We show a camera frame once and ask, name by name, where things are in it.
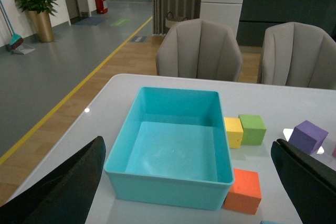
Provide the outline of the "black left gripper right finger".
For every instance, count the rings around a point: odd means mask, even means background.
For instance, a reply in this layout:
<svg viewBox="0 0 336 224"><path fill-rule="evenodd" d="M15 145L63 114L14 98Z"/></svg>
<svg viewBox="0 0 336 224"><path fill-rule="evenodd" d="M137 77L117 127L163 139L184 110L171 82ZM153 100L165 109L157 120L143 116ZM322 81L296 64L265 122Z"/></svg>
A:
<svg viewBox="0 0 336 224"><path fill-rule="evenodd" d="M302 223L335 223L335 170L281 138L271 159Z"/></svg>

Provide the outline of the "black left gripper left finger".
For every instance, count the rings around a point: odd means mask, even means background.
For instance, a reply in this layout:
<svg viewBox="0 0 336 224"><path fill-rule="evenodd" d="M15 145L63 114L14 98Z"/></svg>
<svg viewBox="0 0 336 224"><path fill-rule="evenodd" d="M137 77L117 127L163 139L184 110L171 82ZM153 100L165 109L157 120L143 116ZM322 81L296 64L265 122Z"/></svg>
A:
<svg viewBox="0 0 336 224"><path fill-rule="evenodd" d="M105 156L106 145L98 136L1 206L1 223L85 223Z"/></svg>

